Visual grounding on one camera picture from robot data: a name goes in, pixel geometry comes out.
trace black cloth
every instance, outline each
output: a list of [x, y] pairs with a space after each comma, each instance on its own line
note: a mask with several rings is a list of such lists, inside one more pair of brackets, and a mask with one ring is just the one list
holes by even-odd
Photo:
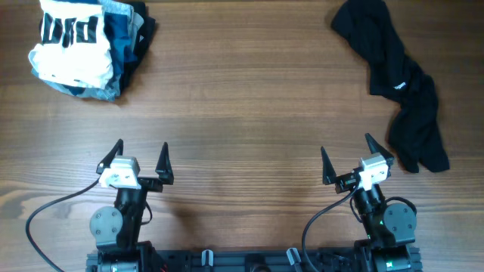
[[146, 5], [143, 2], [128, 2], [127, 4], [133, 6], [135, 12], [143, 17], [144, 23], [138, 31], [135, 48], [133, 50], [138, 60], [124, 64], [124, 73], [119, 80], [119, 89], [121, 92], [129, 86], [132, 74], [136, 71], [143, 57], [146, 55], [150, 47], [151, 39], [153, 38], [155, 27], [155, 19], [147, 15]]
[[338, 10], [331, 27], [370, 66], [370, 94], [401, 105], [389, 128], [388, 142], [403, 166], [418, 173], [417, 163], [432, 172], [450, 168], [437, 126], [439, 106], [432, 77], [405, 54], [393, 28], [385, 2], [348, 0]]

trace black print on white shirt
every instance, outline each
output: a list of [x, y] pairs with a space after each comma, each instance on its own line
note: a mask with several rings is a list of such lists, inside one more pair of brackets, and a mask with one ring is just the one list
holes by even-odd
[[[98, 18], [91, 16], [88, 22], [76, 22], [77, 18], [66, 19], [65, 26], [62, 25], [61, 19], [54, 19], [50, 14], [45, 13], [44, 16], [44, 35], [42, 37], [42, 44], [58, 44], [61, 42], [62, 47], [68, 48], [74, 43], [74, 23], [76, 23], [76, 42], [78, 43], [96, 43], [96, 28], [98, 27]], [[84, 35], [84, 27], [87, 25], [87, 37]]]

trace wooden tabletop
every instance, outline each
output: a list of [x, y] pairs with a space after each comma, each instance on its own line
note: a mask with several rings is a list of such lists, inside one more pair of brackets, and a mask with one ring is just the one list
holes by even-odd
[[[329, 27], [341, 1], [149, 4], [153, 43], [116, 103], [61, 94], [30, 74], [38, 5], [0, 7], [0, 271], [48, 271], [25, 235], [40, 205], [93, 182], [118, 138], [154, 174], [164, 141], [175, 184], [150, 193], [140, 240], [157, 249], [300, 247], [307, 221], [340, 199], [321, 183], [324, 145], [342, 174], [384, 144], [399, 105], [368, 93], [367, 64]], [[436, 82], [451, 170], [382, 185], [418, 207], [425, 271], [484, 265], [484, 3], [389, 1], [408, 53]], [[65, 270], [95, 250], [89, 219], [111, 206], [96, 187], [33, 221], [36, 242]], [[308, 245], [366, 237], [349, 204], [313, 224]]]

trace cable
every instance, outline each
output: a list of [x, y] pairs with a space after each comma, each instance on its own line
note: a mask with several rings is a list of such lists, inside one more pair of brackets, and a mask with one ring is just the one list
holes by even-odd
[[400, 196], [392, 196], [389, 199], [385, 200], [385, 204], [387, 204], [390, 201], [399, 201], [407, 204], [407, 206], [409, 206], [410, 209], [414, 211], [414, 214], [417, 215], [417, 207], [415, 207], [415, 204], [410, 202], [410, 200], [404, 199], [403, 197], [400, 197]]
[[309, 227], [311, 227], [311, 224], [316, 219], [318, 219], [318, 217], [320, 217], [321, 215], [325, 214], [326, 212], [329, 212], [332, 208], [341, 205], [343, 202], [345, 202], [346, 200], [348, 200], [350, 197], [353, 197], [353, 195], [355, 194], [355, 192], [357, 190], [358, 189], [354, 189], [351, 193], [348, 193], [342, 199], [336, 201], [335, 203], [333, 203], [333, 204], [329, 205], [328, 207], [326, 207], [326, 208], [322, 209], [321, 211], [319, 211], [317, 214], [315, 214], [315, 216], [313, 216], [311, 218], [311, 220], [309, 220], [308, 224], [304, 228], [304, 231], [302, 232], [302, 253], [304, 254], [304, 257], [306, 257], [306, 260], [308, 261], [309, 266], [314, 271], [319, 272], [318, 269], [316, 269], [316, 267], [312, 264], [311, 260], [309, 260], [308, 252], [306, 251], [306, 234], [308, 233]]
[[353, 197], [349, 200], [349, 207], [351, 208], [351, 212], [355, 216], [356, 220], [358, 220], [360, 223], [363, 223], [358, 214], [355, 212], [355, 208], [353, 208]]
[[150, 222], [151, 222], [151, 219], [153, 219], [153, 212], [151, 212], [151, 208], [150, 208], [150, 206], [148, 205], [148, 202], [146, 202], [146, 209], [148, 209], [148, 211], [150, 212], [150, 220], [148, 220], [148, 221], [146, 221], [146, 222], [142, 222], [142, 223], [141, 223], [141, 226], [144, 226], [144, 225], [146, 225], [146, 224], [150, 223]]
[[42, 257], [44, 259], [44, 261], [46, 261], [48, 264], [50, 264], [52, 266], [52, 268], [54, 268], [56, 271], [58, 272], [64, 272], [62, 269], [60, 269], [57, 265], [54, 264], [54, 262], [52, 262], [45, 254], [44, 252], [42, 252], [42, 250], [39, 248], [39, 246], [37, 246], [36, 242], [33, 240], [32, 238], [32, 235], [30, 234], [30, 222], [32, 221], [32, 219], [34, 218], [34, 216], [36, 216], [38, 213], [40, 213], [42, 210], [54, 205], [54, 204], [57, 204], [59, 202], [62, 202], [64, 200], [67, 200], [67, 199], [70, 199], [70, 198], [73, 198], [75, 196], [78, 196], [78, 195], [81, 195], [87, 191], [89, 191], [90, 189], [92, 189], [94, 186], [96, 186], [96, 184], [98, 184], [99, 182], [99, 178], [91, 185], [87, 186], [85, 189], [83, 190], [80, 190], [79, 192], [77, 193], [73, 193], [73, 194], [70, 194], [69, 196], [64, 196], [64, 197], [61, 197], [60, 199], [56, 199], [54, 201], [50, 201], [49, 203], [47, 204], [44, 204], [43, 206], [41, 206], [40, 208], [38, 208], [37, 210], [35, 210], [30, 216], [29, 218], [27, 219], [27, 222], [25, 223], [25, 233], [27, 235], [27, 238], [29, 239], [30, 241], [30, 244], [32, 244], [33, 248], [37, 251], [37, 253], [39, 253], [40, 257]]

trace brown wood surface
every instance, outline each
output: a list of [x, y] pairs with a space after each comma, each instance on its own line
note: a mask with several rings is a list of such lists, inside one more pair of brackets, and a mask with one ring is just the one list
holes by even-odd
[[[153, 174], [169, 143], [175, 184], [150, 193], [141, 239], [157, 249], [285, 249], [338, 200], [321, 183], [325, 145], [337, 172], [381, 143], [399, 106], [368, 94], [366, 63], [328, 26], [341, 1], [150, 4], [158, 27], [131, 87], [114, 104], [61, 94], [30, 74], [38, 5], [0, 8], [0, 271], [51, 268], [24, 225], [40, 205], [86, 187], [118, 138]], [[389, 2], [408, 52], [436, 81], [451, 170], [397, 165], [386, 196], [419, 208], [425, 271], [484, 265], [484, 3]], [[95, 250], [88, 223], [115, 190], [96, 187], [39, 214], [32, 232], [65, 270]], [[348, 203], [308, 244], [365, 238]]]

